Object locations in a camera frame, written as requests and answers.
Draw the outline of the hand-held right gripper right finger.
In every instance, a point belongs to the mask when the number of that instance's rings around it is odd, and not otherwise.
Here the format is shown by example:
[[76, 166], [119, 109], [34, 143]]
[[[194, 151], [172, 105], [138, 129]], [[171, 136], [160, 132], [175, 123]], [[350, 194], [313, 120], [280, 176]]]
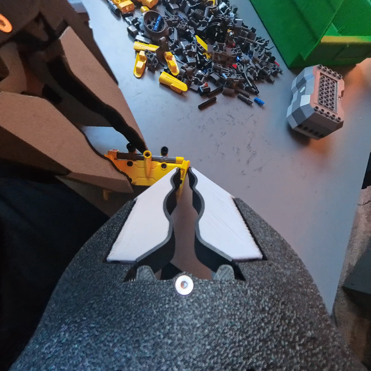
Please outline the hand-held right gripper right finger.
[[262, 260], [263, 253], [234, 197], [195, 168], [188, 171], [192, 205], [197, 211], [195, 253], [201, 262]]

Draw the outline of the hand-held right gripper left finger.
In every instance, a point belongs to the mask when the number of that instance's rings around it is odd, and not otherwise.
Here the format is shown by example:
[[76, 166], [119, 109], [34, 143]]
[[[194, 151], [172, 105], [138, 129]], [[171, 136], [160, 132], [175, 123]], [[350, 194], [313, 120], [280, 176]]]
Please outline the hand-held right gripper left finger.
[[177, 205], [179, 168], [154, 183], [134, 200], [113, 243], [107, 262], [167, 263], [175, 249], [171, 214]]

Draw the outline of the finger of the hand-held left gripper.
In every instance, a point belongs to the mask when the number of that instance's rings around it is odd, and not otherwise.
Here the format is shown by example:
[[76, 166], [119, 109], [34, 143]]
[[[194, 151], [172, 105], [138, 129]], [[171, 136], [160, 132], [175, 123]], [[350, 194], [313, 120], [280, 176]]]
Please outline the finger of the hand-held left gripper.
[[2, 91], [0, 124], [1, 160], [109, 191], [133, 192], [127, 176], [93, 150], [85, 135], [47, 100]]
[[82, 127], [112, 127], [139, 152], [143, 134], [117, 83], [72, 29], [42, 52], [46, 82], [62, 98], [58, 109]]

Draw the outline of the yellow brick sub-assembly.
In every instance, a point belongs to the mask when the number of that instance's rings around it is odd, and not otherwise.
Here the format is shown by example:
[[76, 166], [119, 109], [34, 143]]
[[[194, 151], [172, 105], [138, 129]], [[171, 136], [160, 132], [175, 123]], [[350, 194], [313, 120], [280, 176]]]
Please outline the yellow brick sub-assembly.
[[128, 176], [132, 185], [136, 186], [151, 186], [173, 169], [179, 168], [180, 186], [176, 192], [177, 200], [181, 197], [190, 161], [184, 157], [169, 156], [168, 147], [163, 146], [160, 155], [152, 155], [149, 150], [137, 153], [135, 146], [128, 143], [127, 152], [110, 150], [104, 156]]

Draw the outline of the grey desk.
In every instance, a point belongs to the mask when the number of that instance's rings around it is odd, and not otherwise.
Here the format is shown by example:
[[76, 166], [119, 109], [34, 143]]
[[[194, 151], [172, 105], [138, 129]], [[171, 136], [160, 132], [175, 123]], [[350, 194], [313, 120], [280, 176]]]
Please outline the grey desk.
[[276, 48], [283, 73], [258, 85], [263, 107], [218, 95], [202, 97], [160, 85], [159, 74], [133, 75], [127, 24], [104, 1], [82, 1], [94, 39], [113, 71], [148, 148], [190, 160], [191, 166], [244, 200], [295, 249], [329, 311], [350, 239], [370, 154], [370, 59], [333, 67], [345, 81], [341, 129], [316, 141], [291, 131], [286, 111], [296, 70]]

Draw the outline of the dark round wheel rim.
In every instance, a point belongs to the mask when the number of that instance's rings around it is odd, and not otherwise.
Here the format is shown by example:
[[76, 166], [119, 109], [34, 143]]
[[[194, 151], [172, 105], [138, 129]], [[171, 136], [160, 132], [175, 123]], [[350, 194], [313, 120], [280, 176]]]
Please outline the dark round wheel rim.
[[148, 10], [143, 13], [143, 24], [146, 33], [152, 40], [158, 40], [162, 37], [168, 36], [168, 26], [164, 16], [154, 10]]

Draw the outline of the pile of dark loose bricks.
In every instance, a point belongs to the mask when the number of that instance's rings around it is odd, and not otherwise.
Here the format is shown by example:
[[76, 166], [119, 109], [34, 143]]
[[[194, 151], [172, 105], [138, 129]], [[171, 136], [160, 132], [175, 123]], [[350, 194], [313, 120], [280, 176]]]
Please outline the pile of dark loose bricks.
[[[202, 102], [219, 94], [237, 95], [252, 106], [259, 95], [257, 82], [272, 84], [283, 73], [269, 40], [240, 19], [230, 1], [164, 0], [152, 9], [132, 1], [135, 10], [127, 14], [121, 14], [113, 1], [104, 2], [127, 24], [137, 79], [159, 72], [159, 84], [178, 94], [190, 90]], [[146, 33], [142, 16], [148, 10], [164, 16], [168, 36], [152, 40]]]

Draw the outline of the grey battery box brick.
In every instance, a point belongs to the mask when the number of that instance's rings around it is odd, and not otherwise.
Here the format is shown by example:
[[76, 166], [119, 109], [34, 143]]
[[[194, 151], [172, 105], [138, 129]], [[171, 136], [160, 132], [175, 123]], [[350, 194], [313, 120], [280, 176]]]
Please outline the grey battery box brick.
[[327, 66], [305, 67], [292, 82], [292, 100], [286, 118], [294, 131], [315, 140], [342, 128], [342, 75]]

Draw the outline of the green plastic storage bin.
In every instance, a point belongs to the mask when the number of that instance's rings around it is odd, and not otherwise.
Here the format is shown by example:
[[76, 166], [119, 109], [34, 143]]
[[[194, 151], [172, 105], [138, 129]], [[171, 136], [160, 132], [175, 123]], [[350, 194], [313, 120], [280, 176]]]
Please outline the green plastic storage bin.
[[252, 0], [288, 67], [351, 65], [371, 56], [370, 0]]

